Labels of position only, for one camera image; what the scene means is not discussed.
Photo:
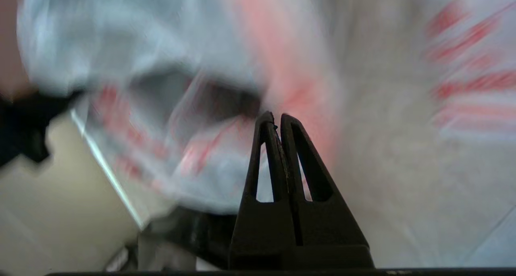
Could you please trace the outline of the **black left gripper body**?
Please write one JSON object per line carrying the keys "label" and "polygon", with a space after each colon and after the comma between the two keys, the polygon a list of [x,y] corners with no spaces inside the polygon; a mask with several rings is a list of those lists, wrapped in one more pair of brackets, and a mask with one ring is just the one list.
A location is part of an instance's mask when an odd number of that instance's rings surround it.
{"label": "black left gripper body", "polygon": [[35,92],[10,102],[1,98],[0,104],[0,166],[24,156],[35,164],[50,158],[46,133],[50,122],[70,109],[83,95],[82,90],[67,96]]}

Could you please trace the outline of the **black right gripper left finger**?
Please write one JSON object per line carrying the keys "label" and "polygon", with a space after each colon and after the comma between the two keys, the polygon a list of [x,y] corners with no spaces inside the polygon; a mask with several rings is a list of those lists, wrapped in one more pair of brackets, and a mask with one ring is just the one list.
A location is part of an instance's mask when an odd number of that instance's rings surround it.
{"label": "black right gripper left finger", "polygon": [[[296,270],[291,167],[286,160],[273,114],[256,121],[250,163],[230,244],[230,270]],[[261,147],[268,160],[272,202],[257,199]]]}

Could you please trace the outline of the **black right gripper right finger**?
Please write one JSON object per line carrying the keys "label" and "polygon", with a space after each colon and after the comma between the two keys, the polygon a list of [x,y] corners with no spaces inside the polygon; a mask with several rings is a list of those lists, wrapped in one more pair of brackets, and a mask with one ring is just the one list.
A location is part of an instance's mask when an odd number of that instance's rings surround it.
{"label": "black right gripper right finger", "polygon": [[281,142],[295,247],[286,259],[295,269],[369,269],[369,244],[302,123],[284,113]]}

